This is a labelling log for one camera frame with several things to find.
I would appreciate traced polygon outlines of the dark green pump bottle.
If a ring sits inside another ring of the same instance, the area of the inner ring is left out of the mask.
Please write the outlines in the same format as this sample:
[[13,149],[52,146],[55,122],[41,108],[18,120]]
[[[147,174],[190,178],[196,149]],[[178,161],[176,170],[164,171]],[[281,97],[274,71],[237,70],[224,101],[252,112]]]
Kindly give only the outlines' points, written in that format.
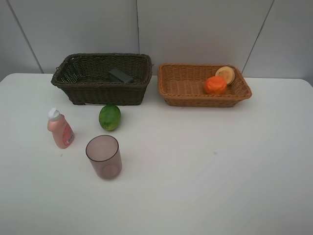
[[134,79],[118,69],[112,69],[108,72],[110,81],[121,83],[133,83]]

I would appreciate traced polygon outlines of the pink bottle white cap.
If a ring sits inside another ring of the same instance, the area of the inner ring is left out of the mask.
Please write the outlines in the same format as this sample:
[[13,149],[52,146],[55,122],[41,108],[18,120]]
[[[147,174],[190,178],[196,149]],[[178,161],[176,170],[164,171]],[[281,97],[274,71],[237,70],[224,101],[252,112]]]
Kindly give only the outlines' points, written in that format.
[[74,141],[74,132],[65,119],[65,116],[56,108],[52,108],[48,112],[47,117],[47,129],[52,133],[56,145],[60,149],[69,147]]

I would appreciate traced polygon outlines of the translucent pink plastic cup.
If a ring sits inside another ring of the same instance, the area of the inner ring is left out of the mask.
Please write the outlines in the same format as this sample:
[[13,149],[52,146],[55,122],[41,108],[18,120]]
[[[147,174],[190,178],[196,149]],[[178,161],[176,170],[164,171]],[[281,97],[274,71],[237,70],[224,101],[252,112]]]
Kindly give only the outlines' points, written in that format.
[[100,135],[90,140],[86,146],[86,156],[101,179],[112,180],[121,173],[119,143],[113,136]]

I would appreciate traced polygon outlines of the green lime fruit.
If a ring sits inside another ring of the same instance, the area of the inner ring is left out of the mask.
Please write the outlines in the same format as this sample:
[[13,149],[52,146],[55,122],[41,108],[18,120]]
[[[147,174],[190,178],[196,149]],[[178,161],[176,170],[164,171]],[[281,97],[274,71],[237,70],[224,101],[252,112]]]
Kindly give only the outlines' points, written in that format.
[[99,124],[106,131],[115,130],[121,121],[121,111],[113,104],[105,105],[99,113]]

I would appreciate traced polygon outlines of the dark brown wicker basket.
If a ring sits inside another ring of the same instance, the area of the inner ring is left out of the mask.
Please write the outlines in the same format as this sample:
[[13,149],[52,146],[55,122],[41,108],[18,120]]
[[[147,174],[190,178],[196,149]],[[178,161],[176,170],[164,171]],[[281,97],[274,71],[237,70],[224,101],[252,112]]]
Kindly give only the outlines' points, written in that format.
[[[134,79],[111,81],[109,72],[119,70]],[[51,83],[74,105],[132,106],[142,103],[152,77],[152,61],[146,54],[77,53],[67,56]]]

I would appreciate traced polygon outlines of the orange tangerine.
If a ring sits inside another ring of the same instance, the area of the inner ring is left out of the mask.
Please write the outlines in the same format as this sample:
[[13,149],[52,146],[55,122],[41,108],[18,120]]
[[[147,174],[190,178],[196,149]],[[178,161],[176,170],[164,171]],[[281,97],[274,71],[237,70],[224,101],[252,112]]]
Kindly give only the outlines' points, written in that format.
[[204,84],[204,90],[207,94],[220,95],[224,94],[227,89],[227,82],[220,76],[208,78]]

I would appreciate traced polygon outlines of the orange wicker basket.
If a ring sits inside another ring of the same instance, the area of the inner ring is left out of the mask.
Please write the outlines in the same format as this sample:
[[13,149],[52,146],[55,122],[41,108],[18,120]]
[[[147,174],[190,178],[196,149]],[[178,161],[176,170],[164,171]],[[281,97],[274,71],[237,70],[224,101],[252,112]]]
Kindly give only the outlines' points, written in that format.
[[241,72],[233,65],[234,81],[224,94],[207,94],[204,89],[208,78],[224,65],[163,63],[158,67],[158,91],[166,103],[179,107],[233,107],[249,99],[252,92]]

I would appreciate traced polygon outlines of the red yellow half peach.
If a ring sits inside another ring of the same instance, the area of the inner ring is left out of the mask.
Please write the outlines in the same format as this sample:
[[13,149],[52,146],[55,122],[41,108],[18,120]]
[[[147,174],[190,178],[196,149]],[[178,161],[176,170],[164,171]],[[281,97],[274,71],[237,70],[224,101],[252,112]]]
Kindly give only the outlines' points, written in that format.
[[215,75],[222,77],[226,81],[227,85],[230,85],[235,79],[234,69],[228,66],[219,68]]

